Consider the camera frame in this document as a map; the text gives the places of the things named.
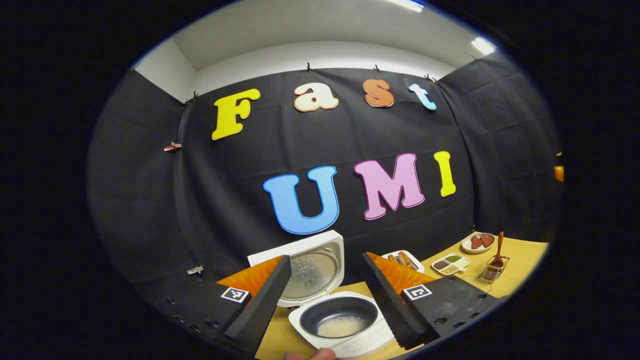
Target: yellow table surface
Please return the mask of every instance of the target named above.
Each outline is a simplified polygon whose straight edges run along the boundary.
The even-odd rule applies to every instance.
[[[462,240],[460,240],[448,249],[421,261],[425,269],[424,273],[434,279],[444,277],[443,275],[440,275],[440,273],[436,272],[436,270],[431,267],[431,264],[437,259],[455,252],[471,260],[466,271],[457,272],[455,273],[455,276],[462,278],[481,290],[487,291],[494,297],[502,297],[512,294],[519,285],[526,280],[527,276],[542,258],[545,250],[547,249],[547,243],[524,241],[505,237],[502,242],[501,255],[508,256],[510,258],[509,263],[500,275],[500,278],[493,284],[488,284],[479,280],[476,276],[484,270],[486,262],[497,252],[497,240],[498,236],[496,235],[493,247],[490,250],[479,254],[469,254],[462,250]],[[337,293],[338,291],[353,291],[373,298],[369,288],[364,282],[339,286],[337,289],[333,290],[332,293]],[[316,352],[316,349],[308,343],[302,335],[298,334],[296,329],[294,329],[289,323],[289,313],[293,310],[294,309],[287,309],[284,307],[276,308],[276,311],[271,318],[271,322],[269,323],[269,327],[264,334],[262,343],[256,353],[257,359],[282,360],[285,351],[298,352],[307,358]],[[392,340],[390,343],[376,351],[358,357],[358,360],[386,360],[414,349],[405,350],[401,348],[395,340]]]

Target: letter u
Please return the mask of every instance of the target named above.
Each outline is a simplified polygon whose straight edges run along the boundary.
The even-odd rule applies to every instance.
[[[325,166],[314,168],[307,173],[307,177],[316,182],[323,205],[320,215],[312,218],[303,216],[300,211],[296,196],[298,176],[287,174],[272,177],[264,182],[262,188],[271,194],[273,210],[282,229],[298,235],[313,234],[325,230],[338,219],[340,208],[333,185],[336,172],[335,167]]]

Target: utensil holder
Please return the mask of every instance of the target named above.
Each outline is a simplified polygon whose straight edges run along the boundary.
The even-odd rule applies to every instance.
[[[493,284],[500,277],[504,269],[507,267],[507,264],[509,263],[509,257],[501,256],[500,258],[504,262],[501,267],[491,265],[491,263],[495,261],[495,256],[493,256],[486,262],[486,266],[484,267],[482,275],[480,275],[480,280],[488,282],[489,284]]]

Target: pink letter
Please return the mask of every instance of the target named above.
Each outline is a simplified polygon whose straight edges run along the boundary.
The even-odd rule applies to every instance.
[[[385,216],[387,209],[382,206],[380,197],[395,211],[400,205],[400,193],[404,190],[403,208],[412,208],[422,204],[424,195],[420,192],[418,177],[415,173],[415,154],[402,154],[396,159],[394,177],[390,178],[385,169],[376,160],[367,160],[356,164],[353,171],[362,176],[364,191],[367,194],[368,210],[364,218],[374,220]]]

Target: ceiling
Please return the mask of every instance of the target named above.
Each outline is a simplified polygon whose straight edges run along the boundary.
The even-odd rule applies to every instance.
[[[308,41],[352,41],[412,51],[458,68],[482,57],[478,35],[425,7],[387,0],[241,0],[173,36],[196,70],[236,55]]]

